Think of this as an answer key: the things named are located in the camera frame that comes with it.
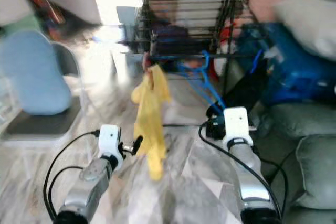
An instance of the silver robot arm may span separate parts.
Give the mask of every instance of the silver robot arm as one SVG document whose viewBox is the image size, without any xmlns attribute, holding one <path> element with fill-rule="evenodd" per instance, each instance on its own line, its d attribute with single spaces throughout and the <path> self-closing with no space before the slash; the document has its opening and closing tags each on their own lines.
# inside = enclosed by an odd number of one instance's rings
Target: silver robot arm
<svg viewBox="0 0 336 224">
<path fill-rule="evenodd" d="M 245 108 L 229 108 L 224 111 L 226 135 L 223 148 L 239 158 L 260 178 L 261 161 L 253 152 L 253 140 L 249 135 L 247 111 Z M 231 159 L 236 172 L 238 204 L 244 224 L 281 223 L 274 202 L 266 187 L 241 164 Z"/>
<path fill-rule="evenodd" d="M 109 187 L 112 173 L 120 169 L 123 152 L 135 155 L 142 142 L 139 137 L 132 147 L 123 147 L 120 131 L 115 125 L 103 125 L 99 135 L 100 158 L 84 168 L 60 208 L 55 224 L 88 224 L 92 220 L 99 200 Z"/>
</svg>

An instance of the gray sofa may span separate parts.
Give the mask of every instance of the gray sofa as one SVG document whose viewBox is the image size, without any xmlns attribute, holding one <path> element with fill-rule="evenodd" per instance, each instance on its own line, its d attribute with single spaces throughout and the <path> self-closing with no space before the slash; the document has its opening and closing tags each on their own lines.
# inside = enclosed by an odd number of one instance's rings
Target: gray sofa
<svg viewBox="0 0 336 224">
<path fill-rule="evenodd" d="M 260 155 L 280 164 L 288 176 L 285 224 L 336 223 L 336 106 L 281 104 L 268 109 L 255 144 Z M 262 166 L 267 178 L 275 167 Z M 280 173 L 272 188 L 282 204 Z"/>
</svg>

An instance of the gray chair seat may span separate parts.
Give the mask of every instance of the gray chair seat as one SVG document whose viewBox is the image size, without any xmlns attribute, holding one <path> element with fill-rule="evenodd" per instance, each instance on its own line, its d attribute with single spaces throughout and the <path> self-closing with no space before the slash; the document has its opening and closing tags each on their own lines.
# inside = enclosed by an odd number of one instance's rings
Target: gray chair seat
<svg viewBox="0 0 336 224">
<path fill-rule="evenodd" d="M 21 111 L 4 131 L 2 140 L 17 140 L 27 135 L 49 136 L 49 140 L 50 136 L 58 138 L 69 131 L 80 109 L 79 97 L 73 97 L 71 107 L 57 115 L 29 115 Z"/>
</svg>

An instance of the wire rack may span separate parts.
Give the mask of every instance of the wire rack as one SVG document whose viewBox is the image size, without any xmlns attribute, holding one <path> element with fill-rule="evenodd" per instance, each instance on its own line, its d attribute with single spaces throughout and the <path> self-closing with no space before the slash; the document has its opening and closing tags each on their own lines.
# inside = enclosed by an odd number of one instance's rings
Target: wire rack
<svg viewBox="0 0 336 224">
<path fill-rule="evenodd" d="M 175 8 L 168 8 L 172 3 Z M 177 15 L 174 22 L 157 17 L 160 13 L 169 12 L 182 13 L 183 17 Z M 122 43 L 128 45 L 135 55 L 150 52 L 150 60 L 155 63 L 205 59 L 202 70 L 199 69 L 203 79 L 207 79 L 206 70 L 209 67 L 209 60 L 226 58 L 222 74 L 224 77 L 222 90 L 225 95 L 230 61 L 235 58 L 255 57 L 255 55 L 240 55 L 233 50 L 234 41 L 237 40 L 234 37 L 234 30 L 241 29 L 235 26 L 235 19 L 238 17 L 249 19 L 248 22 L 258 30 L 260 36 L 254 37 L 253 40 L 265 40 L 266 43 L 270 43 L 266 31 L 245 0 L 143 0 L 133 36 L 126 38 Z M 167 31 L 172 27 L 177 30 Z M 220 46 L 224 27 L 228 29 L 225 51 Z M 180 66 L 177 70 L 182 71 L 186 78 L 195 77 L 195 75 L 185 75 L 185 72 L 192 69 L 183 69 Z"/>
</svg>

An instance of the yellow cloth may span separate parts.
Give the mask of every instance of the yellow cloth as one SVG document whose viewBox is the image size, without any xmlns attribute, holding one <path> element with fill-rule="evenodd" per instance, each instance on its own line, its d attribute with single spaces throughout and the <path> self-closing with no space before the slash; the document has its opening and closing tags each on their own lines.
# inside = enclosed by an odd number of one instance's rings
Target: yellow cloth
<svg viewBox="0 0 336 224">
<path fill-rule="evenodd" d="M 134 125 L 134 139 L 143 136 L 138 155 L 146 154 L 150 176 L 154 180 L 163 175 L 162 159 L 165 157 L 165 145 L 161 122 L 161 104 L 172 100 L 167 80 L 159 65 L 149 68 L 153 73 L 154 86 L 144 75 L 142 83 L 132 93 L 132 101 L 139 104 Z"/>
</svg>

